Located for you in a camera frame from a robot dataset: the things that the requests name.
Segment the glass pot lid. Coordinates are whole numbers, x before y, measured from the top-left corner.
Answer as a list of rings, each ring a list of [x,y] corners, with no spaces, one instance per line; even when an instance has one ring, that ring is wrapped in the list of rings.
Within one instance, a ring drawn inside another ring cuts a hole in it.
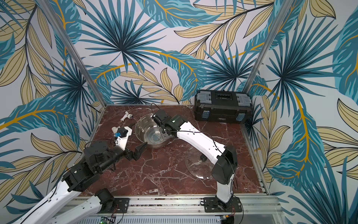
[[[209,149],[190,147],[185,155],[186,168],[199,179],[214,180],[212,170],[221,155],[222,151],[217,150],[214,146]]]

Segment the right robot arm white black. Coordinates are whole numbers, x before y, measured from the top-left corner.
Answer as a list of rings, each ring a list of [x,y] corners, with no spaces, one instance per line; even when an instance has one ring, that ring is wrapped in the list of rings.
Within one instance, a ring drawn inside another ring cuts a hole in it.
[[[235,147],[216,142],[180,115],[171,117],[160,109],[151,118],[163,133],[189,143],[213,164],[211,175],[217,182],[216,207],[222,211],[228,208],[234,197],[233,180],[238,165]]]

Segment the stainless steel pot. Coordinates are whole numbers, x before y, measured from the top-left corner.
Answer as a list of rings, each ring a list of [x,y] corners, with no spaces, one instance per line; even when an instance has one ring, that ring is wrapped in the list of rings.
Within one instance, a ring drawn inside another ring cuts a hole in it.
[[[152,119],[153,115],[150,113],[141,117],[135,124],[134,132],[139,141],[147,143],[148,148],[162,148],[172,143],[174,137],[162,133],[163,129]]]

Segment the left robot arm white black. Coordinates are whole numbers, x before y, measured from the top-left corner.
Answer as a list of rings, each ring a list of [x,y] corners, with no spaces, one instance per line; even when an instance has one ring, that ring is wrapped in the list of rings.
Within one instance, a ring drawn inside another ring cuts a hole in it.
[[[98,212],[115,213],[119,204],[108,189],[101,189],[79,206],[57,215],[72,199],[79,196],[99,180],[106,170],[116,169],[116,163],[122,158],[138,160],[147,143],[135,148],[135,151],[109,147],[105,141],[95,141],[84,150],[84,156],[76,165],[64,173],[62,180],[37,205],[15,221],[17,224],[74,224],[89,215]]]

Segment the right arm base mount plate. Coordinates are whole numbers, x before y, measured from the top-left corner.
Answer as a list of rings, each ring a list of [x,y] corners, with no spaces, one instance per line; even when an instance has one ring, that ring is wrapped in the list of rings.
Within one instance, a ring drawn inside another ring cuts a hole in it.
[[[204,207],[206,213],[236,213],[242,212],[243,207],[238,197],[231,197],[231,199],[224,203],[217,197],[205,197],[200,201],[200,205]]]

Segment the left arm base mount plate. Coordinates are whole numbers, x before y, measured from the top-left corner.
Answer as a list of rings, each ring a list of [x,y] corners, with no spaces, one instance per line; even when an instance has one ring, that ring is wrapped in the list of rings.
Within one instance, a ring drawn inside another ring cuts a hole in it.
[[[130,202],[130,198],[118,198],[115,197],[114,198],[114,210],[113,213],[124,213],[126,214],[128,211],[128,207],[129,207],[129,202]]]

